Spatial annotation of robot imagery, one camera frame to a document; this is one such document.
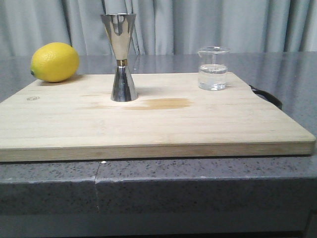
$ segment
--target lemon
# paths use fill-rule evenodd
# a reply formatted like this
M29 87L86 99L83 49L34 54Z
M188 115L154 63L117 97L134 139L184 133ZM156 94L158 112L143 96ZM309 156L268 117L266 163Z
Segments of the lemon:
M72 76L79 66L79 56L74 48L62 42L53 42L34 52L31 74L43 81L60 82Z

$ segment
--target jigger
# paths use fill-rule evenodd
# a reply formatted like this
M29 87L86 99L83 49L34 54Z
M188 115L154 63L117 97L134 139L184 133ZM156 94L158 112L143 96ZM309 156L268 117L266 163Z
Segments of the jigger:
M136 14L101 15L117 68L114 76L111 99L117 102L129 102L138 98L134 82L128 68L128 51Z

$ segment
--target wood grain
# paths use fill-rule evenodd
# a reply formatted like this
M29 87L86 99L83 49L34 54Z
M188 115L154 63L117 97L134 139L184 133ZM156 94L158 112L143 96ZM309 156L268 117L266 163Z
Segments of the wood grain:
M0 104L0 161L311 154L316 138L233 73L134 74L139 98L110 99L113 75L37 80Z

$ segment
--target curtain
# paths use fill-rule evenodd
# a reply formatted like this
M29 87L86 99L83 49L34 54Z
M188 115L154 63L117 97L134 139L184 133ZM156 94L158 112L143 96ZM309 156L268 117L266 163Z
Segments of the curtain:
M136 13L129 54L317 50L315 0L0 0L0 57L31 56L50 42L79 55L111 55L100 14Z

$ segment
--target countertop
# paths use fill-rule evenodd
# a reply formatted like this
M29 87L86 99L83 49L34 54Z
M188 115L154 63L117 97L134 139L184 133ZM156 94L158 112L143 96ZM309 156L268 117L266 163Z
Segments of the countertop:
M0 60L0 102L35 79ZM270 92L317 136L317 52L231 54L229 71ZM197 72L197 55L131 56L131 73ZM82 56L78 74L111 74ZM0 163L0 237L304 231L317 209L317 154Z

